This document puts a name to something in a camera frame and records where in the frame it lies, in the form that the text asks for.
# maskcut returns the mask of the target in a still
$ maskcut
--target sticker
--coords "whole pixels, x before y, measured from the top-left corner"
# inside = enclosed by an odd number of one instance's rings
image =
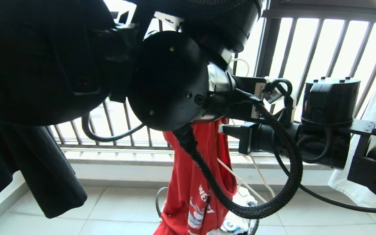
[[[263,98],[264,98],[264,92],[263,92],[263,90],[265,89],[265,85],[266,85],[266,83],[261,83],[261,82],[258,82],[257,84],[255,84],[254,95],[257,98],[259,98],[260,100],[263,100]],[[252,115],[251,115],[251,118],[259,119],[259,112],[256,111],[255,106],[252,106]]]

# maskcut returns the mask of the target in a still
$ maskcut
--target red shirt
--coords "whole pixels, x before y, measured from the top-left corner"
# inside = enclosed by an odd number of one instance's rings
[[[230,199],[236,193],[236,179],[217,158],[231,168],[227,136],[218,133],[221,121],[194,124],[197,148]],[[175,151],[172,178],[167,190],[162,222],[154,235],[205,235],[219,229],[228,210],[215,197],[201,170],[179,146],[172,132],[164,132]]]

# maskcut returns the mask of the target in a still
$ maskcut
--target metal railing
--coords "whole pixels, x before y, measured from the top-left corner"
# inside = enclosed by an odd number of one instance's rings
[[[285,49],[284,49],[284,55],[281,59],[281,66],[279,69],[279,73],[277,77],[285,77],[289,79],[288,74],[286,73],[286,68],[288,67],[289,60],[292,60],[294,58],[291,58],[291,48],[294,46],[294,38],[297,37],[296,35],[296,29],[298,25],[300,24],[300,18],[293,18],[291,20],[291,26],[289,27],[288,32],[288,38],[285,43]],[[302,75],[300,76],[299,80],[296,80],[293,83],[293,86],[296,88],[295,94],[297,98],[297,103],[300,105],[299,101],[303,92],[303,88],[305,86],[307,79],[313,79],[312,77],[309,78],[309,71],[310,68],[314,65],[314,59],[316,54],[316,49],[319,47],[323,47],[323,45],[320,44],[320,38],[321,33],[323,30],[323,27],[325,25],[325,22],[328,19],[318,19],[317,27],[315,29],[314,34],[312,35],[312,43],[309,48],[309,52],[307,55],[307,61],[302,68]],[[269,76],[271,72],[271,68],[273,66],[273,59],[274,59],[274,53],[276,50],[276,47],[278,46],[277,40],[280,33],[281,24],[283,21],[283,18],[263,18],[261,19],[263,21],[263,27],[261,30],[260,35],[260,41],[250,41],[248,43],[260,43],[260,46],[258,47],[256,52],[252,52],[255,54],[255,61],[249,60],[250,64],[255,65],[255,73],[254,76],[256,77],[262,77],[262,76]],[[334,49],[332,58],[330,60],[329,67],[325,74],[323,76],[331,76],[334,72],[335,67],[337,66],[338,58],[340,56],[340,52],[343,51],[343,45],[345,38],[347,36],[347,32],[349,31],[349,28],[352,27],[350,25],[351,19],[343,19],[343,25],[340,29],[340,34],[336,43],[336,47]],[[158,30],[163,30],[163,24],[160,20],[154,19],[152,20],[151,24],[157,24],[157,26],[153,28],[157,28]],[[357,74],[358,68],[360,68],[360,62],[364,56],[364,52],[366,51],[368,42],[371,38],[371,33],[376,25],[376,22],[367,22],[367,27],[364,32],[364,37],[361,40],[361,44],[359,46],[359,49],[355,55],[354,61],[352,63],[352,66],[349,68],[348,74],[342,74],[343,77],[345,76],[352,76],[354,77]],[[245,52],[234,54],[234,58],[242,58],[244,56]],[[233,63],[233,71],[234,73],[243,72],[242,66],[238,65],[237,61]],[[376,60],[375,64],[373,66],[373,69],[368,76],[368,78],[365,81],[365,85],[360,87],[360,91],[362,92],[360,98],[358,99],[356,109],[355,109],[355,116],[360,116],[361,113],[364,112],[364,107],[366,106],[366,103],[368,101],[367,97],[369,94],[370,89],[372,89],[374,81],[376,79]],[[117,121],[112,119],[109,108],[109,100],[105,100],[102,103],[102,108],[104,110],[104,114],[106,117],[106,124],[103,127],[97,126],[94,123],[94,120],[92,116],[90,116],[90,128],[91,130],[97,134],[99,133],[98,130],[100,128],[106,129],[108,128],[110,135],[115,135],[115,130],[113,128],[113,124]],[[122,109],[124,110],[124,116],[127,124],[127,129],[131,129],[131,127],[135,127],[134,122],[139,122],[138,120],[132,119],[131,116],[133,115],[133,112],[131,109],[128,108],[128,104],[124,103],[122,104]],[[276,105],[270,106],[270,111],[274,112],[276,109]],[[161,137],[161,133],[158,133],[155,130],[151,130],[147,127],[141,129],[137,133],[130,135],[128,138],[114,141],[113,143],[100,143],[98,141],[93,141],[88,139],[85,135],[82,135],[82,128],[80,125],[77,125],[76,123],[80,123],[80,119],[73,120],[69,123],[63,123],[60,125],[54,125],[52,126],[52,130],[54,130],[54,135],[58,143],[63,148],[96,148],[96,149],[138,149],[138,150],[171,150],[170,146],[167,144],[167,142],[164,140],[163,137]],[[66,129],[66,125],[71,126],[70,130],[64,130]],[[134,136],[136,134],[143,133],[144,137],[138,137],[135,138]],[[238,146],[238,141],[234,139],[229,139],[229,147],[231,151],[236,151]]]

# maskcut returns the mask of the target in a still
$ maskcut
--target white cable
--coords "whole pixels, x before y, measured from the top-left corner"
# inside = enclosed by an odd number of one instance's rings
[[[255,162],[255,159],[253,159],[252,155],[250,155],[250,154],[248,156],[250,157],[250,159],[252,159],[253,165],[255,166],[255,168],[257,169],[257,171],[259,173],[259,175],[261,176],[262,181],[264,182],[264,185],[271,192],[272,197],[275,197],[275,193],[274,193],[273,189],[266,183],[265,178],[264,178],[264,176],[261,173],[261,170],[259,170],[259,167],[258,167],[258,165]]]
[[[259,195],[259,193],[255,192],[245,181],[243,181],[242,178],[236,175],[228,166],[226,166],[220,159],[217,159],[217,161],[224,167],[226,168],[234,177],[236,177],[247,189],[249,189],[254,195],[256,195],[259,199],[261,199],[264,203],[267,203],[267,201]]]
[[[249,75],[249,69],[250,69],[249,63],[246,60],[241,59],[241,58],[234,58],[233,60],[230,61],[230,63],[234,62],[234,61],[242,61],[243,63],[246,64],[246,76],[248,76]]]

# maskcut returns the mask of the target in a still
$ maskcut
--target black jacket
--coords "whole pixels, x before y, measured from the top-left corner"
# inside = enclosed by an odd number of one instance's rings
[[[84,189],[48,127],[0,123],[0,192],[18,170],[48,218],[86,201]]]

